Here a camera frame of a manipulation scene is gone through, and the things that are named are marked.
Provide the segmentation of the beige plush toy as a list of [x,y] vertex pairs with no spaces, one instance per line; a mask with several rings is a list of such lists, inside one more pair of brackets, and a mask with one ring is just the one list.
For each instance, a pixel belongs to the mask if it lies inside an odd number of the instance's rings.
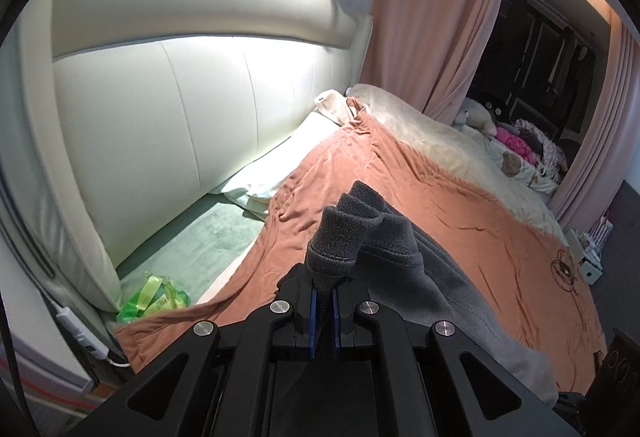
[[497,136],[497,126],[491,119],[489,111],[479,102],[471,98],[463,99],[461,107],[452,124],[468,125],[469,127],[473,127],[481,131],[486,136]]

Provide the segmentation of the orange-brown duvet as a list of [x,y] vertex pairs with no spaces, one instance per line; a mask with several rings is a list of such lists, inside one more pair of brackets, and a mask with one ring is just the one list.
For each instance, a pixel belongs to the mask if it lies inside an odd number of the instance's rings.
[[195,321],[233,323],[271,301],[278,281],[303,261],[324,208],[363,182],[454,257],[503,329],[547,356],[562,388],[585,388],[606,344],[588,284],[567,287],[552,267],[555,259],[570,262],[567,246],[402,142],[363,104],[355,109],[352,122],[286,177],[255,243],[213,299],[116,329],[130,365],[145,367]]

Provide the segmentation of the pink garment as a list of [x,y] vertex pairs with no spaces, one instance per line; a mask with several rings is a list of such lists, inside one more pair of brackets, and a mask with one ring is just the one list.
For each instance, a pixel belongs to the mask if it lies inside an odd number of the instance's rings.
[[522,157],[529,164],[536,164],[535,153],[529,145],[518,135],[512,134],[503,127],[497,128],[496,139],[513,152]]

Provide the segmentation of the cream padded headboard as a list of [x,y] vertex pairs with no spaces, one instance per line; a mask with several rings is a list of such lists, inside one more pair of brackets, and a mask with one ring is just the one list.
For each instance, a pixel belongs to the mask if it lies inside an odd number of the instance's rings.
[[337,0],[29,0],[1,47],[1,174],[56,304],[115,313],[136,249],[360,75]]

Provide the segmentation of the white power strip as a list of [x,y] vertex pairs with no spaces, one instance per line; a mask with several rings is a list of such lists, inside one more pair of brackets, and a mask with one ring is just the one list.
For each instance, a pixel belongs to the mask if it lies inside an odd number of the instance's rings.
[[81,322],[73,310],[68,307],[60,308],[56,311],[55,318],[90,355],[98,360],[107,361],[108,347]]

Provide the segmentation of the floral patterned cloth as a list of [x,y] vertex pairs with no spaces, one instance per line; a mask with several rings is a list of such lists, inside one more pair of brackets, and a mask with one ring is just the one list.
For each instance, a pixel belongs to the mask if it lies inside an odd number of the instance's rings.
[[539,150],[539,164],[546,172],[546,175],[557,182],[567,173],[567,160],[564,151],[541,131],[536,125],[524,119],[517,119],[514,126],[520,131],[521,137],[528,140],[536,139]]

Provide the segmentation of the pink curtain right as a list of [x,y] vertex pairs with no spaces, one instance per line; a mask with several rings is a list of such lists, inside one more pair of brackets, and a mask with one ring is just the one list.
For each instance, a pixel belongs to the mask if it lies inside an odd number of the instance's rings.
[[612,15],[608,63],[586,136],[549,202],[563,228],[588,230],[611,205],[639,141],[639,44]]

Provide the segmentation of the pink curtain left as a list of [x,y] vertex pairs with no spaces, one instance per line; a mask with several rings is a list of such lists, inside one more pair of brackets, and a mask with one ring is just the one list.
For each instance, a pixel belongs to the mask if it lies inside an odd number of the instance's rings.
[[373,0],[361,81],[429,118],[457,115],[494,28],[501,0]]

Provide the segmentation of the cream bed sheet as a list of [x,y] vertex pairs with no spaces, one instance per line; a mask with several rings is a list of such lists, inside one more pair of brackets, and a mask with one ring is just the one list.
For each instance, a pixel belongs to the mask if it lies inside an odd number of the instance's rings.
[[536,168],[523,160],[518,176],[509,178],[501,171],[502,153],[515,153],[508,147],[475,128],[464,125],[457,130],[436,122],[380,87],[358,84],[346,95],[360,101],[399,140],[454,176],[486,190],[519,220],[566,240],[544,203]]

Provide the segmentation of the pink curtain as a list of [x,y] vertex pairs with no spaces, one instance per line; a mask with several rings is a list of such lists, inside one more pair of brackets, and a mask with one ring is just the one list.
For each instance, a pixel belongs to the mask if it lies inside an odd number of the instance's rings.
[[639,44],[612,15],[608,63],[586,136],[549,202],[563,228],[588,230],[611,205],[639,141]]
[[361,81],[429,118],[457,115],[494,28],[501,0],[373,0]]

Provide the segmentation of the grey t-shirt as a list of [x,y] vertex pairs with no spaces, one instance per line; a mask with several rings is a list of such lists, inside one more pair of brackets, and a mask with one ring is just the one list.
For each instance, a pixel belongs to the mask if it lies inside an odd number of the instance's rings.
[[452,322],[546,405],[559,399],[549,360],[516,342],[470,278],[433,238],[356,182],[327,206],[305,255],[320,293],[350,278],[409,322]]

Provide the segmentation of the green plastic bag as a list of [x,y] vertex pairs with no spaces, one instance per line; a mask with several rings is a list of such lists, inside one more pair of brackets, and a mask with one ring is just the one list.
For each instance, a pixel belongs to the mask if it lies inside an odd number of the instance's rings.
[[127,299],[116,320],[118,323],[130,323],[190,305],[189,294],[177,287],[174,281],[161,275],[147,273],[142,287]]

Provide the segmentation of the red white striped bag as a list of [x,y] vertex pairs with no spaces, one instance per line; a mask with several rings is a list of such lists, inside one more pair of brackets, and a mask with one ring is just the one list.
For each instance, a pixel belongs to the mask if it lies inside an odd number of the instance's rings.
[[613,228],[614,225],[612,224],[612,221],[609,220],[606,215],[602,215],[598,219],[597,223],[591,227],[589,237],[592,240],[593,246],[599,251],[601,251],[602,247],[605,246],[606,241],[608,241],[608,238],[610,238]]

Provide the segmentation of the brown teddy bear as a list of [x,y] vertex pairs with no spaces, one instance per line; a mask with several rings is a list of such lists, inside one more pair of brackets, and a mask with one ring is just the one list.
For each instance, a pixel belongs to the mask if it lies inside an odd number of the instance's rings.
[[506,177],[514,178],[521,173],[523,159],[516,153],[504,151],[502,153],[501,171]]

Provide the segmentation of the white bedside cabinet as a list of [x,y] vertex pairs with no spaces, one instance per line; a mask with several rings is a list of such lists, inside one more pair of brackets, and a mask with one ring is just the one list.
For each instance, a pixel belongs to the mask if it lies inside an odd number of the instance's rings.
[[574,261],[579,267],[582,278],[593,285],[603,275],[601,256],[589,233],[568,229],[565,238]]

